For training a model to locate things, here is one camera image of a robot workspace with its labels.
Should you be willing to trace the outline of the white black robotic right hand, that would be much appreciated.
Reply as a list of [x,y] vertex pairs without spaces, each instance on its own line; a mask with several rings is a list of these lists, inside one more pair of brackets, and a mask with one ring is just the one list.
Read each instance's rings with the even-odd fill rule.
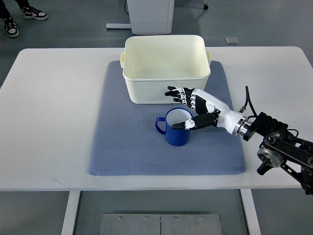
[[196,112],[196,116],[186,121],[175,123],[176,130],[197,130],[208,126],[222,127],[233,135],[243,134],[248,123],[243,113],[235,112],[224,102],[201,89],[168,87],[165,95],[180,102]]

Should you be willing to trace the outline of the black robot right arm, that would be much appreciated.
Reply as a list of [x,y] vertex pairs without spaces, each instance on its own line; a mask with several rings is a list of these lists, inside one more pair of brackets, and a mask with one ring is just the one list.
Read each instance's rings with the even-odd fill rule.
[[249,141],[253,134],[263,137],[257,156],[262,164],[257,173],[264,175],[273,168],[281,168],[300,183],[307,195],[313,193],[313,143],[298,137],[298,131],[271,116],[256,111],[252,105],[248,87],[246,101],[239,111],[242,113],[249,105],[253,115],[240,126],[238,134]]

